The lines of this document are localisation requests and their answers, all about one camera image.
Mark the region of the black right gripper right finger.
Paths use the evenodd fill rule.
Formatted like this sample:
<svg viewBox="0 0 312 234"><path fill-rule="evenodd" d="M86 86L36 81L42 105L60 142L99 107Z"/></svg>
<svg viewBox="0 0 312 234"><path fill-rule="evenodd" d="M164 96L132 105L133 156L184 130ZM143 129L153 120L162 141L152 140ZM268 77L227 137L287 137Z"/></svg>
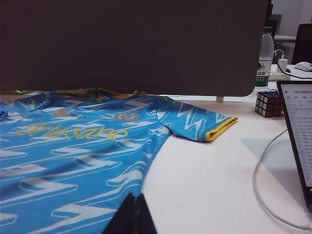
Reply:
<svg viewBox="0 0 312 234"><path fill-rule="evenodd" d="M140 194L136 199L135 233L136 234L157 233L144 194Z"/></svg>

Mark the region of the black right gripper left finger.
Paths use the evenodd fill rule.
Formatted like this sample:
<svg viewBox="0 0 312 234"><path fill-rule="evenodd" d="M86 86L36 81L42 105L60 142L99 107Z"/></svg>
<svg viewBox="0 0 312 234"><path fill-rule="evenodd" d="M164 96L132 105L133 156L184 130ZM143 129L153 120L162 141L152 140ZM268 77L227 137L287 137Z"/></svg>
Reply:
<svg viewBox="0 0 312 234"><path fill-rule="evenodd" d="M137 199L129 193L103 230L103 234L137 234Z"/></svg>

